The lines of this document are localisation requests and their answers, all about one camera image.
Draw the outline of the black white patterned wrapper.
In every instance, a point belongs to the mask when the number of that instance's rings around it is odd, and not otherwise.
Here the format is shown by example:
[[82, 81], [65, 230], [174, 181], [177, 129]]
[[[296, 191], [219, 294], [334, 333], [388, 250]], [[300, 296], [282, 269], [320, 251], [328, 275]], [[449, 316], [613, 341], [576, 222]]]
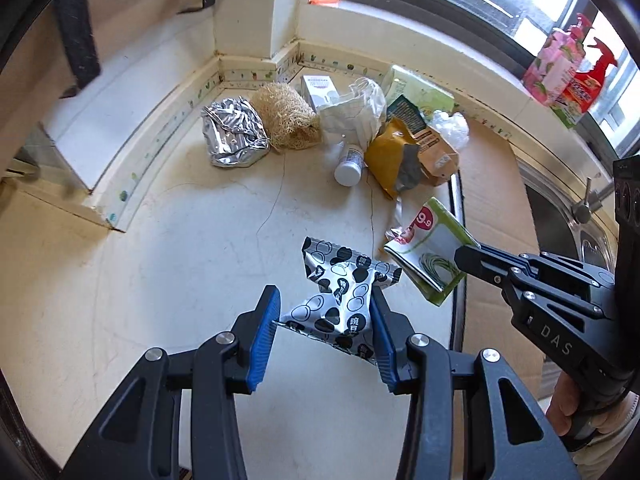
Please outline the black white patterned wrapper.
[[397, 284], [401, 268], [347, 246], [313, 237], [304, 240], [302, 254], [306, 278], [317, 290], [283, 312], [278, 324], [374, 363], [370, 315], [372, 289]]

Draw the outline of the green white snack packet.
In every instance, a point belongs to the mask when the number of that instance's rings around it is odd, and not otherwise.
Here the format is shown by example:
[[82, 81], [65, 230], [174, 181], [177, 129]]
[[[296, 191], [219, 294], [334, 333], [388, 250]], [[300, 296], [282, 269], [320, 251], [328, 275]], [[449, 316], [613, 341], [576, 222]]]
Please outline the green white snack packet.
[[424, 298], [440, 306], [465, 277], [454, 261], [463, 246], [480, 243], [436, 198], [431, 197], [412, 222], [384, 246]]

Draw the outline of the clear plastic bag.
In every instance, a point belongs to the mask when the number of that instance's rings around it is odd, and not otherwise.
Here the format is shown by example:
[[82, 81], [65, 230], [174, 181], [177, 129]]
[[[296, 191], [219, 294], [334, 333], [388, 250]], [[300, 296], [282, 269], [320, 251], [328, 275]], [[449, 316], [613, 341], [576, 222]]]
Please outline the clear plastic bag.
[[469, 125], [459, 112], [449, 115], [443, 110], [435, 110], [428, 125], [458, 152], [469, 142]]

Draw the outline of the brown kraft box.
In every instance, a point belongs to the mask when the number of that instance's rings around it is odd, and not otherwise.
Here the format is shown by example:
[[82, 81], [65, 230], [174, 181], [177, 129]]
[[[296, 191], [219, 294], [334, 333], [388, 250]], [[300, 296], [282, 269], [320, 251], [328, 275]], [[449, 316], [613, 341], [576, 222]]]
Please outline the brown kraft box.
[[425, 128], [413, 133], [413, 139], [418, 144], [418, 159], [430, 185], [442, 185], [458, 172], [459, 153], [439, 132]]

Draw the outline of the red spray cleaner bottle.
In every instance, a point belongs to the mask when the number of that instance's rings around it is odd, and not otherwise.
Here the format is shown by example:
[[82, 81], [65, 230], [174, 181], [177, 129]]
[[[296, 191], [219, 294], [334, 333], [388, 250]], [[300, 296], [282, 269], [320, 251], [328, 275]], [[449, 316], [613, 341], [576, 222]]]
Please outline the red spray cleaner bottle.
[[589, 47], [599, 50], [600, 58], [588, 72], [577, 72], [551, 105], [552, 112], [567, 129], [574, 128], [597, 101], [608, 66], [618, 66], [612, 50], [599, 38], [594, 38]]

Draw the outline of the small white pill bottle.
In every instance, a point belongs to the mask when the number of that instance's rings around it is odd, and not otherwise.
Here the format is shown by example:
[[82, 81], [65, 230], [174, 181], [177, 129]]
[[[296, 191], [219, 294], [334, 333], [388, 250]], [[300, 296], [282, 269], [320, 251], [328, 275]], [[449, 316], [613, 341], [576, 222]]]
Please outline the small white pill bottle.
[[345, 188], [357, 185], [364, 167], [363, 150], [357, 144], [345, 144], [334, 169], [335, 181]]

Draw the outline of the light green tissue pack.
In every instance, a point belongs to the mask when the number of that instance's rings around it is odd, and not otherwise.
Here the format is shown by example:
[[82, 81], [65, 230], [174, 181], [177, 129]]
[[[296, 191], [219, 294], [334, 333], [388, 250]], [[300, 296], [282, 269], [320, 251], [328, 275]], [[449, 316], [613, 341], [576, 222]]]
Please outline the light green tissue pack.
[[399, 65], [393, 65], [386, 73], [381, 89], [387, 104], [392, 104], [398, 96], [404, 96], [427, 117], [434, 112], [454, 114], [456, 102], [449, 91]]

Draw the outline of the beige loofah sponge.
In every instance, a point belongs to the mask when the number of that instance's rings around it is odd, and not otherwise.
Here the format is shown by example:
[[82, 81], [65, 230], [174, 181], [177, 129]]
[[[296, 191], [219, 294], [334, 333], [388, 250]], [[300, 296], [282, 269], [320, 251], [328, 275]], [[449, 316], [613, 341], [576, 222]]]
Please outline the beige loofah sponge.
[[270, 145], [277, 151], [300, 151], [318, 145], [318, 115], [288, 84], [266, 84], [250, 98]]

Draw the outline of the wooden cutting board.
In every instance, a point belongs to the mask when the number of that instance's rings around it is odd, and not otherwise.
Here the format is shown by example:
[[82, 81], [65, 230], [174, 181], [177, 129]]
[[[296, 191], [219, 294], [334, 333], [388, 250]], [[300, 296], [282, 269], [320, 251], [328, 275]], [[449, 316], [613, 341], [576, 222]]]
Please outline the wooden cutting board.
[[[1, 0], [1, 165], [76, 77], [67, 61], [54, 0]], [[192, 25], [216, 0], [88, 0], [100, 63], [149, 52]]]

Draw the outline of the brown cardboard sheet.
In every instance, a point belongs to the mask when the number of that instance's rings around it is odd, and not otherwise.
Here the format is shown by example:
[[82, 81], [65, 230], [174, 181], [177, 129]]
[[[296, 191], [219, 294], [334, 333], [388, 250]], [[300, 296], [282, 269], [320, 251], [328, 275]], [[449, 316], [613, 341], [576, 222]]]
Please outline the brown cardboard sheet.
[[[460, 155], [465, 226], [481, 243], [519, 255], [536, 254], [532, 210], [510, 143], [474, 119]], [[544, 354], [511, 325], [500, 289], [466, 280], [463, 350], [497, 349], [533, 394], [539, 392]]]

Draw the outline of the silver foil bag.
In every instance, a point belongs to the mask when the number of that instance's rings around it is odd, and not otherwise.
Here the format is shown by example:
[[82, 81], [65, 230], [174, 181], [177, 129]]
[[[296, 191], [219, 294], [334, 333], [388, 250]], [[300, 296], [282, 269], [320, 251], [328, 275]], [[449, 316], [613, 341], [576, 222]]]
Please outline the silver foil bag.
[[246, 168], [269, 153], [262, 118], [242, 96], [211, 102], [202, 108], [201, 118], [209, 161], [214, 167]]

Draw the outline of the dark green packet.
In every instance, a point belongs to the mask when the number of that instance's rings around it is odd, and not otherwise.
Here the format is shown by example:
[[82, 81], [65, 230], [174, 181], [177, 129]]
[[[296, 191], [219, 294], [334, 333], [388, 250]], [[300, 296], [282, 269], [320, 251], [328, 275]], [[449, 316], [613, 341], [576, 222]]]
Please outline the dark green packet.
[[420, 108], [402, 94], [387, 107], [387, 115], [402, 120], [411, 133], [418, 133], [427, 128], [426, 119]]

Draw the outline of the stainless steel double sink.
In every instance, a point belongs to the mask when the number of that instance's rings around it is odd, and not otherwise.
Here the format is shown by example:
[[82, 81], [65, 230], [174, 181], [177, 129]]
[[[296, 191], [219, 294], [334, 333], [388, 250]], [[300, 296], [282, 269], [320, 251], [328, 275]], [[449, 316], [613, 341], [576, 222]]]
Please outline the stainless steel double sink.
[[540, 171], [521, 160], [518, 170], [532, 210], [540, 251], [613, 272], [615, 257], [605, 230], [593, 220], [577, 222], [570, 212], [570, 199]]

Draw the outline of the yellow brown paper bag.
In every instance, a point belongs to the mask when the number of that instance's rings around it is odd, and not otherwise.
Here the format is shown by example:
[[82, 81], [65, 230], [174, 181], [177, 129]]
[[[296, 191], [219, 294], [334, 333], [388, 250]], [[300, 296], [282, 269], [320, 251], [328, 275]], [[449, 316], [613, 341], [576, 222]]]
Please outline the yellow brown paper bag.
[[420, 146], [407, 125], [393, 116], [370, 143], [364, 162], [385, 194], [394, 200], [421, 182], [419, 152]]

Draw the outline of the white blue medicine box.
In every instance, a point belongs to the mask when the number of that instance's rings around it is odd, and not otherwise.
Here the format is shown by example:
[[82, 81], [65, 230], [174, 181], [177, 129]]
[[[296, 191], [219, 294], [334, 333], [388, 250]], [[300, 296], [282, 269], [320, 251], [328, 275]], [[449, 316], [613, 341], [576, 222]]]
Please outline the white blue medicine box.
[[340, 98], [333, 80], [326, 75], [304, 75], [300, 82], [300, 95], [315, 112]]

